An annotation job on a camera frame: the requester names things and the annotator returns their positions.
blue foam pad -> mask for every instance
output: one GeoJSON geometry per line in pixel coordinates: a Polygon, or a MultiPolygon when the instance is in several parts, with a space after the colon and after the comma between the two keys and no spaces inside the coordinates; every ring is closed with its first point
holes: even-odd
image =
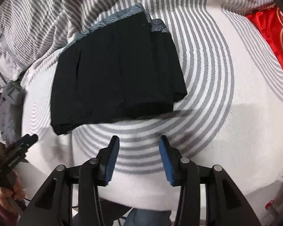
{"type": "Polygon", "coordinates": [[[170,185],[174,185],[174,169],[170,161],[165,143],[162,138],[159,139],[159,152],[161,155],[162,163],[165,169],[165,174],[170,185]]]}
{"type": "Polygon", "coordinates": [[[105,182],[106,183],[110,182],[112,179],[112,174],[115,168],[118,151],[119,151],[119,138],[115,140],[114,146],[112,148],[112,151],[109,157],[108,164],[106,166],[106,171],[105,171],[105,182]]]}

grey and white striped blanket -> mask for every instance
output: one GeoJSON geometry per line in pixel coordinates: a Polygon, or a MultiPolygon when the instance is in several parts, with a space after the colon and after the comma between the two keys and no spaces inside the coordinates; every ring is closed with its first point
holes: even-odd
{"type": "Polygon", "coordinates": [[[174,209],[179,191],[166,181],[158,150],[172,146],[206,166],[222,165],[244,193],[283,180],[283,71],[268,44],[244,17],[272,0],[6,0],[0,7],[0,87],[32,65],[23,134],[39,143],[28,160],[50,173],[79,165],[107,146],[121,147],[101,196],[149,209],[174,209]],[[83,125],[57,137],[50,127],[50,92],[58,56],[104,17],[142,3],[169,28],[188,96],[175,114],[148,121],[83,125]]]}

red satin pillow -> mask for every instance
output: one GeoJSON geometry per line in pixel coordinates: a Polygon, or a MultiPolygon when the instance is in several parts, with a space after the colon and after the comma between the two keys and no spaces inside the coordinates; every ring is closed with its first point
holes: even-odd
{"type": "Polygon", "coordinates": [[[258,28],[283,69],[283,13],[274,6],[246,17],[258,28]]]}

human hand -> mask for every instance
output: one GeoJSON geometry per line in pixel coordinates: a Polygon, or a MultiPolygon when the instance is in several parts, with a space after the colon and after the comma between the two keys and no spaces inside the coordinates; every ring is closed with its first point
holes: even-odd
{"type": "Polygon", "coordinates": [[[17,214],[16,209],[14,209],[8,202],[7,198],[13,197],[16,200],[23,200],[25,198],[25,192],[23,187],[20,183],[20,179],[18,173],[13,170],[13,173],[16,177],[14,183],[14,191],[11,191],[7,188],[0,187],[0,205],[6,209],[7,211],[12,212],[13,214],[17,214]]]}

folded clothing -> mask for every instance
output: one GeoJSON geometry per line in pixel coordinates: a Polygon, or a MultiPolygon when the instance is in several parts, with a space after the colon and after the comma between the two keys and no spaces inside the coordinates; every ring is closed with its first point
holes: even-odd
{"type": "Polygon", "coordinates": [[[121,19],[114,15],[112,23],[91,28],[60,55],[50,106],[56,134],[171,112],[187,95],[165,24],[134,7],[120,11],[121,19]]]}

